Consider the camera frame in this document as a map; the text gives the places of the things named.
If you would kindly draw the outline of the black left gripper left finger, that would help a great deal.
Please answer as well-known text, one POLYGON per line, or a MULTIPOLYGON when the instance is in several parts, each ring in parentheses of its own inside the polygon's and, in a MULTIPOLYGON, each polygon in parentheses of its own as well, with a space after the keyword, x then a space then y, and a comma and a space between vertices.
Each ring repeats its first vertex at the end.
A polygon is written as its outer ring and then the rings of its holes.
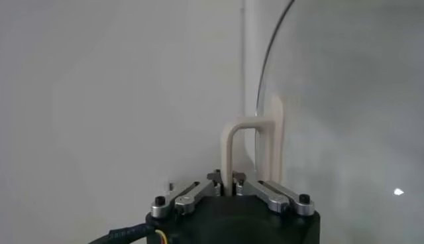
POLYGON ((168 217, 172 211, 187 215, 195 211, 195 207, 207 196, 221 195, 221 171, 214 170, 202 182, 175 184, 169 194, 156 196, 151 204, 152 217, 168 217))

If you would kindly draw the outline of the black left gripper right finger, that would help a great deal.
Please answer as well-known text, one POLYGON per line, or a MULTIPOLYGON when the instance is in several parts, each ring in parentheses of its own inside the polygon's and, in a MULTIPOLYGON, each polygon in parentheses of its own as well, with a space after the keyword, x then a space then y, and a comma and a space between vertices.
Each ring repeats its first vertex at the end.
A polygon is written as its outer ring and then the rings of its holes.
POLYGON ((315 205, 308 194, 296 194, 274 181, 251 181, 241 172, 233 172, 237 196, 256 196, 268 209, 278 214, 293 211, 300 216, 312 216, 315 205))

